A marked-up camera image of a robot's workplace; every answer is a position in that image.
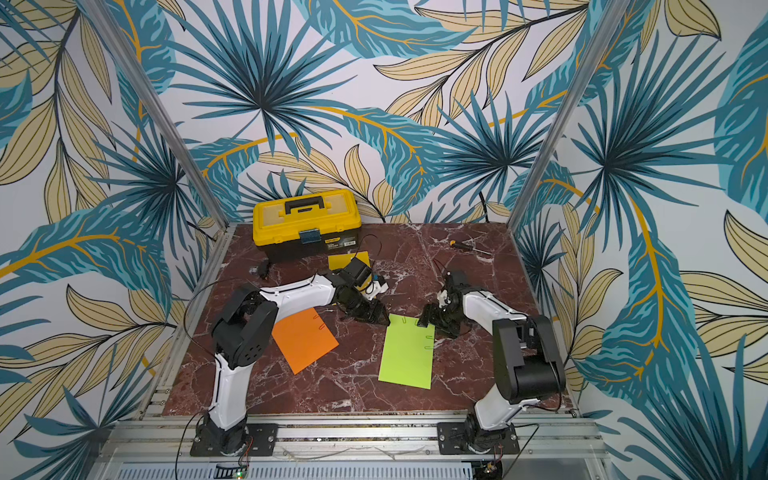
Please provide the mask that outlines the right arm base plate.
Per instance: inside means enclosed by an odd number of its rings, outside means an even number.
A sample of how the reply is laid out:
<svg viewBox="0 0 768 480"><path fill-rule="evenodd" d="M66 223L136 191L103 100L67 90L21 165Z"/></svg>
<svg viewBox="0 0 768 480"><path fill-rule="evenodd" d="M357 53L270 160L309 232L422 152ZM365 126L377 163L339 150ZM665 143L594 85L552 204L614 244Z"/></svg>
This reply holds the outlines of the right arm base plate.
<svg viewBox="0 0 768 480"><path fill-rule="evenodd" d="M490 455L493 453L517 454L520 445L515 428L489 431L464 422L440 422L437 424L437 440L441 455Z"/></svg>

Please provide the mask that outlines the lime green paper sheet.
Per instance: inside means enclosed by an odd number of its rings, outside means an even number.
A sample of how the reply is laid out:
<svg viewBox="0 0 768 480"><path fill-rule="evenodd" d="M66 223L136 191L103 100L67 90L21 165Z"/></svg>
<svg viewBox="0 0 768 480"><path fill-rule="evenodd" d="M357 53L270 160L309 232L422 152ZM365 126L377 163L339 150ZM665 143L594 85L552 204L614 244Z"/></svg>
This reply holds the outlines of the lime green paper sheet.
<svg viewBox="0 0 768 480"><path fill-rule="evenodd" d="M413 317L391 315L378 380L429 390L432 381L435 326Z"/></svg>

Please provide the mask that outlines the yellow paper sheet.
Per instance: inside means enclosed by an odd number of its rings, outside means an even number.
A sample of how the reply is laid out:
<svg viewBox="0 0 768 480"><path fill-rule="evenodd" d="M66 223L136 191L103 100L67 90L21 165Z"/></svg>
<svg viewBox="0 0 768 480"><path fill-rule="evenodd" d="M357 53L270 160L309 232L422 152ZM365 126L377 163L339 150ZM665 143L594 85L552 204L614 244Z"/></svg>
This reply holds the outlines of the yellow paper sheet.
<svg viewBox="0 0 768 480"><path fill-rule="evenodd" d="M328 256L328 267L330 270L340 270L345 268L353 258L357 258L360 261L362 261L364 264L366 264L368 267L371 266L370 256L368 251L359 251L356 253L348 253L348 254L337 254L337 255L329 255ZM364 291L368 288L372 281L371 277L372 270L368 269L368 276L363 281L363 283L358 287L359 291Z"/></svg>

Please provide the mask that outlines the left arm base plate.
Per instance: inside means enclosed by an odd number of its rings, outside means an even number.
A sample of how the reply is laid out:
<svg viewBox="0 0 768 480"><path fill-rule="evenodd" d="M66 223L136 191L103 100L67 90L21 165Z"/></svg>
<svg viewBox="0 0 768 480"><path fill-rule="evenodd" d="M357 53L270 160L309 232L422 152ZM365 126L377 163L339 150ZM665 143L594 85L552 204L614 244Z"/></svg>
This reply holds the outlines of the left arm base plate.
<svg viewBox="0 0 768 480"><path fill-rule="evenodd" d="M213 422L203 422L196 428L190 455L192 457L269 457L273 454L278 425L274 423L243 423L223 430Z"/></svg>

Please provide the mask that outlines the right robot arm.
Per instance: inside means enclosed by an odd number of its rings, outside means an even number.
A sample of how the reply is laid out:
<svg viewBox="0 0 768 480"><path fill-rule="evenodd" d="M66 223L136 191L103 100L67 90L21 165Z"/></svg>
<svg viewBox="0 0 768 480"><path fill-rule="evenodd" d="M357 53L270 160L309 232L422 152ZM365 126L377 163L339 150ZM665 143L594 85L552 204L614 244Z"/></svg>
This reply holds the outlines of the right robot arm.
<svg viewBox="0 0 768 480"><path fill-rule="evenodd" d="M549 395L562 395L566 374L553 322L504 304L495 295L468 283L462 271L444 275L437 300L418 319L450 338L465 322L474 322L492 337L494 385L462 422L437 425L442 455L484 455L496 449L517 453L513 419Z"/></svg>

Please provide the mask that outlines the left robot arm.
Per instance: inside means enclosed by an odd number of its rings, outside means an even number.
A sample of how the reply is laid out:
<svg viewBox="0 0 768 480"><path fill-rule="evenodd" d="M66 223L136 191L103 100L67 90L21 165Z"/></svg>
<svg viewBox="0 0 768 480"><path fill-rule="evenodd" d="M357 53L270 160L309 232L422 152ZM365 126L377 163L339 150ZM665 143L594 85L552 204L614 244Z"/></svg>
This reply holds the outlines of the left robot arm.
<svg viewBox="0 0 768 480"><path fill-rule="evenodd" d="M386 306L378 296L387 281L358 258L342 269L324 270L291 284L240 287L213 325L216 376L211 406L196 428L194 456L236 456L276 427L247 424L246 397L255 362L264 354L275 325L294 315L336 305L359 322L389 325Z"/></svg>

